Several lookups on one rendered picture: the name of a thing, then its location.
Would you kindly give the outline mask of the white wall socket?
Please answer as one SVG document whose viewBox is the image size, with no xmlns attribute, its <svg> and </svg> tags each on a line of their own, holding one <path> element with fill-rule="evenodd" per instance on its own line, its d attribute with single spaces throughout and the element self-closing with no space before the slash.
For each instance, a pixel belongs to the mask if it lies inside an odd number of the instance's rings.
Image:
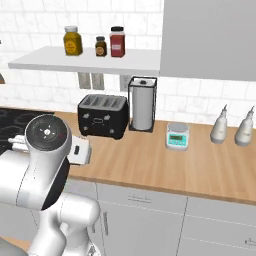
<svg viewBox="0 0 256 256">
<path fill-rule="evenodd" d="M 121 92 L 127 92 L 128 91 L 128 84 L 131 80 L 131 75 L 120 75 L 119 81 L 120 81 L 120 91 Z"/>
</svg>

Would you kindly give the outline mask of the grey lower drawer front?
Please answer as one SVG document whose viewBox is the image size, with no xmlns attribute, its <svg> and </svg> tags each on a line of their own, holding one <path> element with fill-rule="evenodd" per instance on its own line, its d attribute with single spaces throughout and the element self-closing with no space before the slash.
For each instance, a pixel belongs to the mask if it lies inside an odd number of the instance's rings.
<svg viewBox="0 0 256 256">
<path fill-rule="evenodd" d="M 186 216 L 178 256 L 256 256 L 256 227 Z"/>
</svg>

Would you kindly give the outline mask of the red spice jar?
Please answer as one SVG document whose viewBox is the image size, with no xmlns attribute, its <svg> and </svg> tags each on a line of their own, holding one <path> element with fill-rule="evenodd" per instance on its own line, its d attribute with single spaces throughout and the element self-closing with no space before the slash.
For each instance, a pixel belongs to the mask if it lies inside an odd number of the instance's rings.
<svg viewBox="0 0 256 256">
<path fill-rule="evenodd" d="M 125 32 L 122 26 L 113 26 L 110 33 L 111 56 L 121 58 L 125 55 Z"/>
</svg>

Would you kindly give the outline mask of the white wall shelf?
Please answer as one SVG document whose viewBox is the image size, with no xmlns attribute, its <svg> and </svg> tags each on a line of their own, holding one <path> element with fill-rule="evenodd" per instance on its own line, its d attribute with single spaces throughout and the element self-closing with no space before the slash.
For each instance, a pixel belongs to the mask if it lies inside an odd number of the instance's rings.
<svg viewBox="0 0 256 256">
<path fill-rule="evenodd" d="M 11 69 L 82 72 L 118 75 L 158 76 L 158 50 L 128 49 L 121 58 L 97 57 L 94 48 L 85 48 L 79 56 L 66 56 L 62 47 L 45 46 L 8 63 Z"/>
</svg>

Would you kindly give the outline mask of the black four-slot toaster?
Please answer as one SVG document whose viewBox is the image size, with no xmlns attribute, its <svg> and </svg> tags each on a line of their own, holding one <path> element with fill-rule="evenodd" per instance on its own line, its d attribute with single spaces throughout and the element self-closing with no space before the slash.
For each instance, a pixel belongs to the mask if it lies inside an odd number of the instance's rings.
<svg viewBox="0 0 256 256">
<path fill-rule="evenodd" d="M 124 135 L 128 124 L 128 101 L 124 96 L 89 94 L 78 104 L 78 126 L 83 136 Z"/>
</svg>

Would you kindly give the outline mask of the grey wall switch plate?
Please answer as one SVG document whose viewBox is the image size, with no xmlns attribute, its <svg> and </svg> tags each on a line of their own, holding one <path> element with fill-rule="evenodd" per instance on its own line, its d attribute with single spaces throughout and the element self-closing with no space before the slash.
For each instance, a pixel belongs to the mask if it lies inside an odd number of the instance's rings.
<svg viewBox="0 0 256 256">
<path fill-rule="evenodd" d="M 100 73 L 92 73 L 92 86 L 94 90 L 103 90 L 104 89 L 104 76 Z"/>
<path fill-rule="evenodd" d="M 89 73 L 78 73 L 78 81 L 80 89 L 90 89 L 91 88 L 91 80 Z"/>
</svg>

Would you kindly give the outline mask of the white paper towel roll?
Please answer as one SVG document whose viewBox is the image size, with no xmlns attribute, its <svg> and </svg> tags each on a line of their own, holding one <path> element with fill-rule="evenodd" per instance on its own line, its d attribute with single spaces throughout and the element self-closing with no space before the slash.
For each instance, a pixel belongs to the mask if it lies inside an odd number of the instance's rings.
<svg viewBox="0 0 256 256">
<path fill-rule="evenodd" d="M 133 127 L 148 130 L 152 126 L 154 82 L 152 79 L 136 78 L 133 85 Z"/>
</svg>

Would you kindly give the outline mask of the white squeeze bottle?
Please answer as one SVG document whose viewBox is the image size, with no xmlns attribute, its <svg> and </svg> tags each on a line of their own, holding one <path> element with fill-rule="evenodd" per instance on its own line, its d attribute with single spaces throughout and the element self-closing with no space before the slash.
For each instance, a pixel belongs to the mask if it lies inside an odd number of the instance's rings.
<svg viewBox="0 0 256 256">
<path fill-rule="evenodd" d="M 251 108 L 238 127 L 234 139 L 238 146 L 248 146 L 252 140 L 254 108 Z"/>
<path fill-rule="evenodd" d="M 216 119 L 212 131 L 210 133 L 210 139 L 215 144 L 222 144 L 227 136 L 227 106 L 224 106 L 219 117 Z"/>
</svg>

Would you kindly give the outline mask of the black hob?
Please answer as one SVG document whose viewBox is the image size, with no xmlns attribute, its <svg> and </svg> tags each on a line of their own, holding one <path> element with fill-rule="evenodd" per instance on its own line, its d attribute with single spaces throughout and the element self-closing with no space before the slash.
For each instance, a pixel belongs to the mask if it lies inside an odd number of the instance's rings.
<svg viewBox="0 0 256 256">
<path fill-rule="evenodd" d="M 21 109 L 0 108 L 0 156 L 6 150 L 12 150 L 9 138 L 16 135 L 25 135 L 27 124 L 45 111 L 32 111 Z"/>
</svg>

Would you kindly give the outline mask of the narrow grey cupboard door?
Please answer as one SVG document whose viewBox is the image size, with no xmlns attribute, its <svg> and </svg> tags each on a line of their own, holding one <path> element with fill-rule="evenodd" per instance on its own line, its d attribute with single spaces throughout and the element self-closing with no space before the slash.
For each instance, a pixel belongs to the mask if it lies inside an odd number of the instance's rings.
<svg viewBox="0 0 256 256">
<path fill-rule="evenodd" d="M 91 199 L 97 200 L 96 184 L 89 181 L 68 179 L 64 192 L 87 196 Z M 88 227 L 87 230 L 90 239 L 99 249 L 101 256 L 105 256 L 101 220 L 98 219 L 97 222 L 92 227 Z"/>
</svg>

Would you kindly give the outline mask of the small brown spice jar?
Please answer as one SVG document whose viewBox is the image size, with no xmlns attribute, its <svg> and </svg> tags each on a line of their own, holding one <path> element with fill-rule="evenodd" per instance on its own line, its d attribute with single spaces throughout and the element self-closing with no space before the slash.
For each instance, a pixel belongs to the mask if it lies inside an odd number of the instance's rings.
<svg viewBox="0 0 256 256">
<path fill-rule="evenodd" d="M 96 37 L 95 51 L 98 57 L 105 57 L 107 55 L 107 44 L 104 36 Z"/>
</svg>

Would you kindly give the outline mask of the yellow spice jar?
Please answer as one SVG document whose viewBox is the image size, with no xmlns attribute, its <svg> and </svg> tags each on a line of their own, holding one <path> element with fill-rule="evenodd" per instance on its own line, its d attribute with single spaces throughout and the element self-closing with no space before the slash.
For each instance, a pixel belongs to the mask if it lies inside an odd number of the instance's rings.
<svg viewBox="0 0 256 256">
<path fill-rule="evenodd" d="M 63 38 L 65 52 L 68 56 L 79 56 L 83 52 L 82 38 L 77 26 L 66 26 Z"/>
</svg>

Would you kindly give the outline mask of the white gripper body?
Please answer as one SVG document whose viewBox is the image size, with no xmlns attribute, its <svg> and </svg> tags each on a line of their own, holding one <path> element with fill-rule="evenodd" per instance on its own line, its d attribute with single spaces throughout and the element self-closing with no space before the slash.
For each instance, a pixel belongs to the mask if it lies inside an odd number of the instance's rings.
<svg viewBox="0 0 256 256">
<path fill-rule="evenodd" d="M 12 144 L 12 150 L 17 152 L 28 153 L 28 147 L 25 143 L 24 135 L 16 135 L 14 138 L 9 138 L 8 142 Z"/>
</svg>

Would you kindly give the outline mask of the wide grey drawer front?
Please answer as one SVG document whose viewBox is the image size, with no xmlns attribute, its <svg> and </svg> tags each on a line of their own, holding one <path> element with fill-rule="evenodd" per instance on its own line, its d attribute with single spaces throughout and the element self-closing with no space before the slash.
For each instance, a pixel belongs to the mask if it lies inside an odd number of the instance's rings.
<svg viewBox="0 0 256 256">
<path fill-rule="evenodd" d="M 189 197 L 187 214 L 256 227 L 256 206 Z"/>
</svg>

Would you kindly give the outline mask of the grey wall cupboard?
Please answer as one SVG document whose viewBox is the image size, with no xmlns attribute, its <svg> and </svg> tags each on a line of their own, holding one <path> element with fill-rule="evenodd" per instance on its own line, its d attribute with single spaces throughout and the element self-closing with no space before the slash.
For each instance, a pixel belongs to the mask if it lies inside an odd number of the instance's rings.
<svg viewBox="0 0 256 256">
<path fill-rule="evenodd" d="M 256 0 L 165 0 L 160 74 L 256 81 Z"/>
</svg>

